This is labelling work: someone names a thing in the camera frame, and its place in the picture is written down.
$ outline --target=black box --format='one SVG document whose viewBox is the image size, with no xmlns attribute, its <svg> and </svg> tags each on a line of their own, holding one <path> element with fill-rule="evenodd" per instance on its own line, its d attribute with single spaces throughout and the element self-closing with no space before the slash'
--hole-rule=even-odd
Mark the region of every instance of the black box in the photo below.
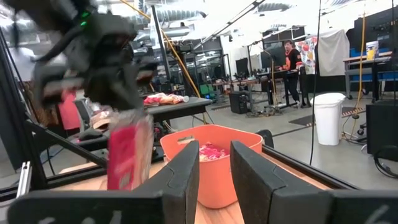
<svg viewBox="0 0 398 224">
<path fill-rule="evenodd" d="M 368 154 L 374 155 L 386 146 L 398 147 L 398 100 L 395 107 L 394 100 L 366 105 L 366 125 Z M 398 161 L 398 150 L 383 150 L 379 157 Z"/>
<path fill-rule="evenodd" d="M 229 94 L 229 105 L 232 113 L 246 114 L 248 112 L 247 104 L 248 93 L 245 91 L 233 91 Z"/>
</svg>

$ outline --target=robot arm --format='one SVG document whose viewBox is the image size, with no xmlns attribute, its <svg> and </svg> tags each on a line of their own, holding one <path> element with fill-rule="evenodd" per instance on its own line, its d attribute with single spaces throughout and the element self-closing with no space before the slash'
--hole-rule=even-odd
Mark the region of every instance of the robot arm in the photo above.
<svg viewBox="0 0 398 224">
<path fill-rule="evenodd" d="M 89 0 L 5 0 L 16 12 L 24 11 L 45 32 L 60 40 L 37 59 L 33 79 L 35 97 L 44 106 L 59 103 L 64 89 L 84 89 L 91 101 L 117 110 L 142 108 L 138 85 L 148 84 L 157 68 L 154 58 L 139 63 L 126 60 L 126 44 L 136 37 L 134 24 L 121 16 L 100 14 Z M 48 62 L 64 53 L 65 68 Z M 65 78 L 63 70 L 74 70 Z"/>
</svg>

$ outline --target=concrete floor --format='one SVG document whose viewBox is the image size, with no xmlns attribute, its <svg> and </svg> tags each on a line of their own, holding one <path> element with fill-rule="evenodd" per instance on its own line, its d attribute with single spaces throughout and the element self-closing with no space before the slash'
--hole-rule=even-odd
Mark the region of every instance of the concrete floor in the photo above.
<svg viewBox="0 0 398 224">
<path fill-rule="evenodd" d="M 264 98 L 263 95 L 255 96 L 254 98 L 261 100 Z M 370 102 L 371 101 L 369 99 L 362 99 L 359 107 L 365 108 L 365 105 Z M 343 102 L 343 106 L 353 107 L 355 103 L 356 100 L 345 100 Z M 260 109 L 263 106 L 264 104 L 258 104 L 257 108 Z M 208 107 L 208 114 L 211 116 L 215 124 L 248 132 L 256 132 L 260 129 L 269 129 L 273 135 L 276 135 L 276 137 L 274 137 L 275 150 L 302 162 L 309 163 L 312 129 L 305 128 L 300 131 L 294 131 L 287 134 L 284 134 L 284 132 L 302 128 L 303 126 L 290 124 L 289 121 L 310 115 L 312 113 L 311 108 L 286 108 L 284 109 L 283 115 L 280 116 L 247 118 L 245 114 L 232 113 L 229 108 L 217 111 L 211 110 L 214 107 L 217 106 L 211 105 Z M 359 124 L 364 123 L 365 120 L 365 113 L 361 113 L 360 118 L 356 123 L 356 127 L 354 128 L 355 132 L 358 130 Z M 191 128 L 193 125 L 201 125 L 201 122 L 190 116 L 174 119 L 171 121 L 171 125 L 174 129 L 183 130 Z M 350 133 L 352 126 L 353 120 L 350 118 L 345 125 L 345 131 Z M 366 154 L 366 150 L 361 152 L 360 145 L 342 140 L 338 146 L 321 146 L 317 142 L 317 128 L 315 127 L 315 142 L 313 150 L 312 165 L 341 180 L 349 182 L 362 189 L 398 188 L 398 181 L 382 175 L 376 169 L 372 157 Z M 85 162 L 84 158 L 67 150 L 63 150 L 52 159 L 55 173 L 59 173 L 64 168 L 77 166 L 84 164 Z M 390 166 L 392 170 L 398 170 L 398 163 L 391 161 L 383 162 Z M 52 175 L 48 162 L 44 164 L 44 169 L 47 176 Z M 2 159 L 2 161 L 0 161 L 0 187 L 10 186 L 16 183 L 18 179 L 19 173 L 16 173 L 12 169 L 9 161 Z M 0 204 L 0 221 L 5 219 L 4 215 L 5 209 L 1 208 Z"/>
</svg>

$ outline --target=orange basket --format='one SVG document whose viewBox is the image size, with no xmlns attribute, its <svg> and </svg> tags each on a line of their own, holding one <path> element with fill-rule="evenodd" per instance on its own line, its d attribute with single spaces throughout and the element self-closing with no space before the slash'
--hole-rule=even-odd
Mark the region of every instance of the orange basket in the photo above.
<svg viewBox="0 0 398 224">
<path fill-rule="evenodd" d="M 202 146 L 207 142 L 229 151 L 232 140 L 241 141 L 257 153 L 261 152 L 262 137 L 214 124 L 197 126 L 168 134 L 160 140 L 166 161 L 172 160 L 190 141 Z M 229 156 L 213 161 L 200 162 L 198 201 L 208 208 L 223 208 L 236 202 Z"/>
</svg>

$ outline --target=white trash can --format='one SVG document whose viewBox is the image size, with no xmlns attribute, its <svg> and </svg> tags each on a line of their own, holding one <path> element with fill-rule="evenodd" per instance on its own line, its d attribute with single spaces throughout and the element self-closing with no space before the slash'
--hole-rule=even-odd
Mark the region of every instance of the white trash can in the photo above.
<svg viewBox="0 0 398 224">
<path fill-rule="evenodd" d="M 315 97 L 311 104 L 315 110 L 318 142 L 324 146 L 337 146 L 341 139 L 341 104 L 345 99 L 341 93 L 326 93 Z"/>
</svg>

